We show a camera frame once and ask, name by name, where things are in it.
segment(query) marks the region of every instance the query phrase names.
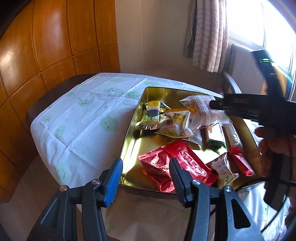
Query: gold tray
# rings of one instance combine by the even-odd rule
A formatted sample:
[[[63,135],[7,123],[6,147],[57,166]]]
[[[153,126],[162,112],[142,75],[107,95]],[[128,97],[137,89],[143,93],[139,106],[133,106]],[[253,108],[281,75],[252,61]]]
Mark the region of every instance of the gold tray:
[[[146,176],[145,170],[138,159],[138,155],[145,154],[160,146],[174,142],[177,139],[155,134],[156,130],[134,130],[134,127],[136,122],[140,121],[142,118],[145,102],[151,100],[160,100],[172,109],[184,108],[179,100],[191,95],[203,94],[163,87],[145,88],[131,120],[120,154],[120,158],[123,160],[123,172],[120,180],[121,186],[129,187],[129,191],[139,195],[150,196],[154,198],[176,198],[174,191],[171,193],[163,193],[157,190],[155,184]],[[255,173],[259,173],[260,153],[248,127],[242,118],[230,116],[230,119],[232,120],[234,128],[236,129],[243,144],[244,151],[246,153],[246,160],[249,162]],[[226,139],[226,148],[221,147],[218,150],[212,150],[209,148],[202,148],[201,150],[197,144],[189,141],[186,141],[186,143],[197,154],[197,156],[205,164],[207,164],[217,158],[219,155],[226,152],[227,149],[230,149],[227,135],[224,134],[224,136]],[[240,173],[232,159],[229,159],[228,166],[233,173]],[[238,188],[240,185],[250,180],[250,178],[256,177],[258,177],[258,175],[246,177],[241,174],[231,186],[233,188]]]

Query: window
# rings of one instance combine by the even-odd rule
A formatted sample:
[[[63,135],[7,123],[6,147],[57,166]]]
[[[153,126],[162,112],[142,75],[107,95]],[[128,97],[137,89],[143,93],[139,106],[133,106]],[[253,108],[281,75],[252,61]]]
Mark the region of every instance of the window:
[[[296,67],[296,34],[268,0],[228,0],[230,38],[251,48],[265,48],[290,77]]]

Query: floor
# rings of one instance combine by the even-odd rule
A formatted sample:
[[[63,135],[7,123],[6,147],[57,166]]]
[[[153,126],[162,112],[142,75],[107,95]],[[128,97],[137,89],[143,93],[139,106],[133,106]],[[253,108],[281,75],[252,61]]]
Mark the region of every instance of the floor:
[[[41,211],[59,188],[40,156],[22,177],[9,203],[0,204],[0,224],[11,241],[25,241]],[[78,241],[83,241],[82,217],[77,209]]]

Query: metal bolt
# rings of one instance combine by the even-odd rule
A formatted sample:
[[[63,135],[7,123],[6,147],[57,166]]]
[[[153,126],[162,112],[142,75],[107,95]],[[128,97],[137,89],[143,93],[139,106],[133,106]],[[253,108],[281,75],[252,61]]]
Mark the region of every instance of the metal bolt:
[[[59,187],[59,190],[60,190],[61,192],[67,191],[67,189],[68,189],[68,186],[66,186],[66,185],[63,185],[63,186],[60,186],[60,187]]]
[[[92,183],[92,185],[98,185],[98,184],[100,184],[101,183],[101,181],[99,180],[99,179],[93,179],[92,181],[91,181],[91,183]]]
[[[231,188],[231,186],[225,186],[225,187],[224,187],[224,190],[225,190],[226,192],[231,192],[231,191],[232,191],[232,188]]]
[[[192,180],[192,183],[193,183],[194,185],[200,185],[200,181],[197,180],[197,179]]]

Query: red snack package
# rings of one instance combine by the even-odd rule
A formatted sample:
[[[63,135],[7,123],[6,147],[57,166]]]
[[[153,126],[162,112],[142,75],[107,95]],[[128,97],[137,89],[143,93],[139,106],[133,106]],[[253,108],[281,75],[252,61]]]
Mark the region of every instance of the red snack package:
[[[245,153],[239,150],[236,147],[232,147],[230,151],[228,151],[230,155],[232,156],[233,160],[235,161],[237,167],[239,170],[245,174],[247,177],[252,176],[255,174],[254,170],[250,166],[250,164],[247,162],[247,160],[244,158]]]
[[[188,171],[193,179],[198,179],[207,186],[211,186],[217,180],[218,176],[199,159],[183,140],[172,142],[162,148],[170,156],[175,157],[180,166]]]
[[[140,162],[161,192],[171,192],[175,189],[169,171],[169,156],[161,147],[138,156]]]

